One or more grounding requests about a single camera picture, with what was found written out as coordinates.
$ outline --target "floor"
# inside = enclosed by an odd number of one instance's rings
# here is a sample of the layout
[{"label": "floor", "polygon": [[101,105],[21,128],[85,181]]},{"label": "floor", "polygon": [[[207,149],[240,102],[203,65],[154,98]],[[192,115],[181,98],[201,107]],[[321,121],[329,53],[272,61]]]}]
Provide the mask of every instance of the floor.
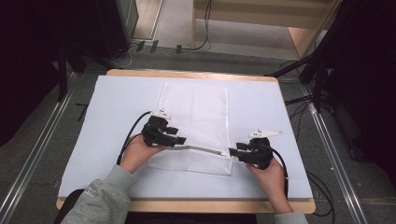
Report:
[{"label": "floor", "polygon": [[[172,4],[177,0],[167,0],[163,6],[161,19],[155,33],[159,40],[159,46],[173,48],[177,44],[188,46],[190,36],[181,34],[183,26],[171,29],[172,16],[164,13],[165,10],[172,11]],[[179,6],[188,1],[178,1]],[[197,26],[197,36],[203,35],[203,28]],[[125,69],[164,69],[180,71],[205,71],[221,72],[245,75],[270,75],[279,70],[282,63],[289,60],[297,60],[297,53],[291,47],[291,39],[278,27],[265,27],[270,31],[266,35],[254,31],[227,30],[227,24],[221,25],[210,22],[211,49],[201,51],[183,51],[176,54],[175,49],[158,48],[155,53],[150,53],[150,47],[145,46],[143,50],[136,52],[135,49],[125,53],[115,60],[115,63],[126,65]],[[220,34],[230,32],[236,34],[237,38],[224,39]],[[273,34],[276,39],[265,37],[261,43],[248,40],[239,36],[240,33],[250,34],[257,37]],[[86,59],[88,65],[84,74],[76,74],[70,79],[70,94],[64,102],[64,111],[56,119],[51,135],[42,143],[35,171],[27,185],[21,188],[21,197],[16,198],[15,207],[11,207],[8,217],[0,216],[0,223],[52,223],[57,215],[55,202],[57,199],[60,181],[67,164],[68,158],[73,151],[74,144],[78,139],[83,119],[79,119],[84,110],[84,104],[88,104],[94,84],[98,76],[106,73],[101,65]],[[303,86],[298,82],[296,71],[288,73],[279,79],[280,87],[285,100],[295,99],[305,94]],[[35,110],[35,112],[24,122],[14,138],[6,145],[0,147],[0,202],[6,199],[10,187],[21,174],[25,162],[31,158],[29,155],[36,148],[37,139],[46,127],[46,123],[52,118],[52,112],[60,106],[57,105],[58,90],[55,88]],[[292,114],[298,105],[287,106]],[[293,130],[298,135],[298,146],[306,171],[316,174],[330,189],[335,209],[335,223],[359,223],[354,221],[347,204],[347,196],[340,187],[336,172],[340,166],[334,166],[328,155],[328,150],[323,145],[322,136],[315,123],[313,112],[308,109],[301,117],[296,116],[291,120]],[[389,183],[386,173],[371,162],[357,162],[349,155],[347,141],[337,123],[337,120],[326,110],[320,114],[325,127],[330,134],[335,151],[340,158],[342,169],[346,172],[347,180],[357,195],[361,211],[365,221],[361,223],[395,223],[396,217],[396,191]],[[318,189],[312,185],[317,213],[326,213],[329,205]],[[306,215],[309,223],[331,223],[331,216],[317,217]],[[272,214],[258,214],[258,223],[274,223]]]}]

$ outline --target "wooden table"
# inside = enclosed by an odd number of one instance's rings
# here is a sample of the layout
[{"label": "wooden table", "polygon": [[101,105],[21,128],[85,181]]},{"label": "wooden table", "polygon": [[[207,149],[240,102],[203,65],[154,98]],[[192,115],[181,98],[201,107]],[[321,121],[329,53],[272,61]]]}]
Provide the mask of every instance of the wooden table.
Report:
[{"label": "wooden table", "polygon": [[[250,80],[277,82],[274,77],[236,76],[214,73],[192,73],[157,70],[117,70],[107,72],[108,76],[125,77],[175,77],[175,78],[207,78],[221,80]],[[65,198],[58,198],[56,206],[61,209]],[[307,214],[316,209],[314,199],[290,200],[294,211]],[[180,212],[180,213],[273,213],[271,204],[261,200],[131,200],[130,211],[135,212]]]},{"label": "wooden table", "polygon": [[[289,27],[300,57],[304,57],[322,30],[332,24],[342,0],[215,0],[210,20]],[[196,19],[205,18],[208,0],[194,0],[192,40]]]}]

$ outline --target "gray carpet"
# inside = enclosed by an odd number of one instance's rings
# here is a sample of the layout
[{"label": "gray carpet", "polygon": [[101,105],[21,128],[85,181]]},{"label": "gray carpet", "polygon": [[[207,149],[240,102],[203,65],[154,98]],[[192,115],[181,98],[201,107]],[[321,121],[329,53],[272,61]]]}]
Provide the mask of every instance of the gray carpet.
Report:
[{"label": "gray carpet", "polygon": [[[127,68],[246,75],[268,75],[277,71],[279,66],[285,62],[276,59],[209,52],[183,51],[176,55],[174,49],[157,49],[157,52],[149,53],[149,48],[144,48],[142,51],[132,52],[131,55],[133,60]],[[119,64],[128,62],[127,54],[116,60],[116,63]],[[76,104],[87,104],[90,101],[97,76],[106,73],[105,68],[90,60],[87,60],[87,65],[85,74],[78,75],[71,100],[9,223],[52,223],[57,215],[55,202],[59,181],[78,139],[83,122],[78,121],[83,108]],[[287,77],[280,79],[280,87],[285,100],[303,96],[300,84],[293,81],[296,80],[296,77],[297,73],[293,71]],[[57,89],[53,90],[25,121],[12,141],[0,148],[0,195],[2,197],[22,168],[55,106],[56,98]],[[288,106],[290,114],[296,106],[298,105]],[[340,131],[337,121],[326,110],[323,110],[322,116],[325,118],[327,128],[336,144],[353,187],[362,200],[362,207],[368,220],[371,223],[394,223],[396,221],[394,217],[396,192],[389,183],[386,174],[373,163],[353,161],[349,155],[347,141]],[[296,116],[291,121],[295,132],[298,130],[298,123],[299,116]],[[353,223],[344,195],[331,169],[331,164],[309,110],[306,110],[302,115],[298,145],[305,169],[319,176],[332,192],[336,213],[335,223]],[[318,190],[314,186],[312,186],[312,190],[316,196],[317,212],[326,213],[329,207],[323,196],[318,194]],[[330,216],[306,216],[310,223],[331,223]],[[258,214],[258,220],[259,223],[274,223],[272,214]]]}]

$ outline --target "person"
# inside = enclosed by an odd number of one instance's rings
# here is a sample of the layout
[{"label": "person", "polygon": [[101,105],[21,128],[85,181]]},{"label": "person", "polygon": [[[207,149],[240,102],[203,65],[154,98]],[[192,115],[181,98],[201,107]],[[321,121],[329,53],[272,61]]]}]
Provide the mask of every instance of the person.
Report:
[{"label": "person", "polygon": [[[163,150],[165,147],[148,147],[142,135],[133,138],[124,152],[120,165],[114,165],[106,179],[91,182],[81,193],[73,208],[65,215],[62,224],[125,223],[131,203],[128,191],[135,182],[133,173],[151,156]],[[283,168],[276,159],[272,159],[265,170],[260,170],[251,164],[247,164],[247,168],[257,177],[262,190],[267,195],[275,212],[276,224],[307,223],[305,215],[293,212],[288,203],[283,191]],[[193,222],[173,221],[170,223]]]}]

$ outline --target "gray sleeve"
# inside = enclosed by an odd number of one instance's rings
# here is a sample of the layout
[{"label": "gray sleeve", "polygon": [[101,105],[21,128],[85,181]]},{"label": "gray sleeve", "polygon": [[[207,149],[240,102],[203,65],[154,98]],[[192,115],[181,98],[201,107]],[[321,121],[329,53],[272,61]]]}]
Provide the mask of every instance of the gray sleeve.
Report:
[{"label": "gray sleeve", "polygon": [[294,213],[287,213],[282,215],[275,215],[275,223],[276,224],[308,224],[306,221],[306,217],[304,213],[294,212]]},{"label": "gray sleeve", "polygon": [[131,200],[128,190],[135,178],[118,165],[104,180],[94,180],[66,215],[67,223],[124,223]]}]

